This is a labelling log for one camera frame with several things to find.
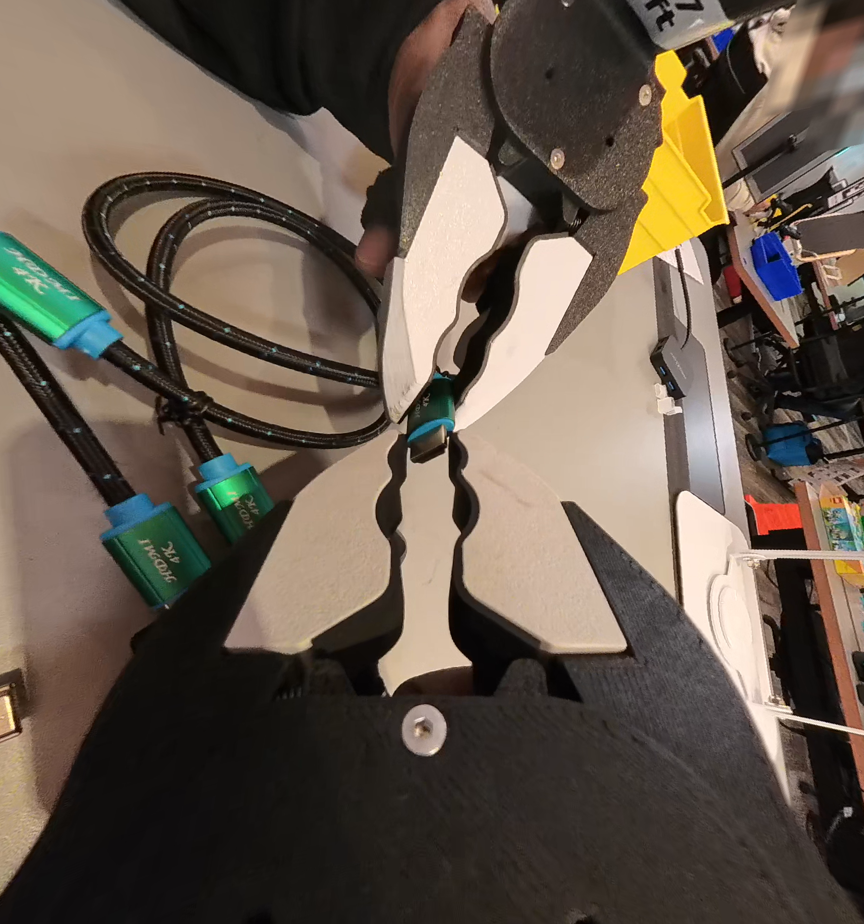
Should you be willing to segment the red plastic bin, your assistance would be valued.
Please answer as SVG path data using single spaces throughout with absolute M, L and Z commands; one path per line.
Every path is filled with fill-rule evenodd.
M 803 529 L 800 508 L 795 502 L 759 502 L 744 495 L 750 533 L 766 536 L 773 532 Z

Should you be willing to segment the white desk lamp stand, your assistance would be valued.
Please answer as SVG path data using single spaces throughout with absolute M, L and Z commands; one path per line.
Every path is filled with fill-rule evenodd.
M 676 501 L 680 599 L 695 627 L 737 689 L 773 765 L 784 771 L 779 723 L 836 733 L 851 745 L 864 791 L 864 706 L 856 691 L 851 653 L 864 650 L 860 589 L 837 571 L 836 561 L 864 562 L 863 551 L 826 548 L 816 496 L 805 491 L 802 523 L 809 523 L 813 548 L 777 550 L 750 548 L 744 533 L 689 491 Z M 753 568 L 772 561 L 803 562 L 811 567 L 820 607 L 820 624 L 829 647 L 832 690 L 840 696 L 838 722 L 801 715 L 784 703 L 767 663 L 764 621 Z

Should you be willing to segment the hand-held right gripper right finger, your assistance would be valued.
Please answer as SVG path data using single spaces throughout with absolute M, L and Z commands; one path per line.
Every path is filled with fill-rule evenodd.
M 529 468 L 472 434 L 449 442 L 459 530 L 449 633 L 471 664 L 472 690 L 492 695 L 510 666 L 534 662 L 549 691 L 564 663 L 619 656 L 628 641 L 556 493 Z

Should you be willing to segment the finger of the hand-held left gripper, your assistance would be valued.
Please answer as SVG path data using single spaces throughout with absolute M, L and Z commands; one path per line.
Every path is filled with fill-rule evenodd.
M 483 154 L 455 138 L 412 243 L 384 283 L 380 384 L 384 408 L 400 424 L 437 368 L 439 347 L 460 315 L 472 270 L 496 249 L 507 211 Z
M 544 360 L 592 263 L 574 237 L 554 234 L 527 242 L 512 276 L 497 272 L 503 290 L 472 325 L 456 386 L 454 429 L 469 428 L 515 390 Z

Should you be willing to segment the small blue bin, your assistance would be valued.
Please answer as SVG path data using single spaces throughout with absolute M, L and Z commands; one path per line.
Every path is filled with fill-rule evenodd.
M 778 233 L 768 232 L 756 237 L 750 245 L 750 258 L 756 275 L 773 301 L 803 294 L 798 268 Z

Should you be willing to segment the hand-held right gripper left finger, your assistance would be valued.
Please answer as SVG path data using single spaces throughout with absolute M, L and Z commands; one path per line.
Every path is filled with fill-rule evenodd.
M 363 693 L 391 695 L 380 663 L 403 635 L 402 434 L 386 432 L 292 501 L 226 640 L 229 653 L 337 661 Z

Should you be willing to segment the colourful toy box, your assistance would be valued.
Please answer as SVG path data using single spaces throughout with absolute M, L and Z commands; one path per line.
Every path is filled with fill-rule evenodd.
M 864 528 L 857 506 L 832 485 L 822 485 L 818 498 L 829 547 L 836 551 L 864 552 Z M 836 560 L 834 567 L 843 581 L 864 589 L 864 560 Z

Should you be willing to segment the person's left hand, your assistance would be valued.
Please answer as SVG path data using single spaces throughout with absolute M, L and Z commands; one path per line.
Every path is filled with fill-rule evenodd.
M 402 42 L 394 58 L 388 90 L 394 155 L 404 152 L 426 83 L 469 9 L 488 22 L 492 22 L 495 15 L 495 7 L 490 2 L 439 2 Z M 365 223 L 364 226 L 364 234 L 356 248 L 356 262 L 362 270 L 380 278 L 396 254 L 399 234 L 389 221 Z

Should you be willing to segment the yellow plastic bin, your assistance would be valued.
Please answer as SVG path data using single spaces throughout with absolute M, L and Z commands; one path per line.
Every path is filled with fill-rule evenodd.
M 683 89 L 686 69 L 674 51 L 657 55 L 662 143 L 643 186 L 641 211 L 619 274 L 728 221 L 704 101 Z

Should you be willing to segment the person's left forearm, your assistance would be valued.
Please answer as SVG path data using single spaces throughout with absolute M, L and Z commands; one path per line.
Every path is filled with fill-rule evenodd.
M 242 95 L 327 110 L 392 163 L 389 93 L 403 42 L 434 1 L 125 1 L 178 52 Z

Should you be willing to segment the small black usb hub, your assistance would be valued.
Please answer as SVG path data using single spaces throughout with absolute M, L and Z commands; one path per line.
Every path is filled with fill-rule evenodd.
M 685 394 L 693 381 L 691 358 L 675 334 L 668 334 L 657 341 L 650 354 L 660 383 L 672 394 Z

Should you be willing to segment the black office chair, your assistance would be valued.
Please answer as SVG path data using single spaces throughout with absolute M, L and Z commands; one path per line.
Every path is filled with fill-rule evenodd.
M 803 340 L 786 368 L 765 380 L 766 415 L 788 410 L 808 419 L 855 421 L 864 399 L 864 317 Z

